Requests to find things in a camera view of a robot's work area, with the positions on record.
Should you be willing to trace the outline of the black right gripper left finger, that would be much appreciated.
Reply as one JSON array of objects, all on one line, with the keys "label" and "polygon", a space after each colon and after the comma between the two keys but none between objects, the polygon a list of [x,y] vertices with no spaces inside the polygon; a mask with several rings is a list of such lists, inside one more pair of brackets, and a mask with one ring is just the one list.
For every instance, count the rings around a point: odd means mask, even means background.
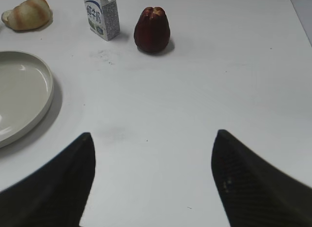
[{"label": "black right gripper left finger", "polygon": [[2,227],[78,227],[96,168],[89,132],[0,193]]}]

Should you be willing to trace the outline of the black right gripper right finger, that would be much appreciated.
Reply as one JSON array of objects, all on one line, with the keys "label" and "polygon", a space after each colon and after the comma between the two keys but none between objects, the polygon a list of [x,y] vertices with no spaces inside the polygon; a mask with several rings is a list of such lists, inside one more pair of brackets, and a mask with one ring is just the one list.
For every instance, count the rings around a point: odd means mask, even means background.
[{"label": "black right gripper right finger", "polygon": [[312,189],[262,159],[227,130],[217,132],[211,169],[230,226],[312,225]]}]

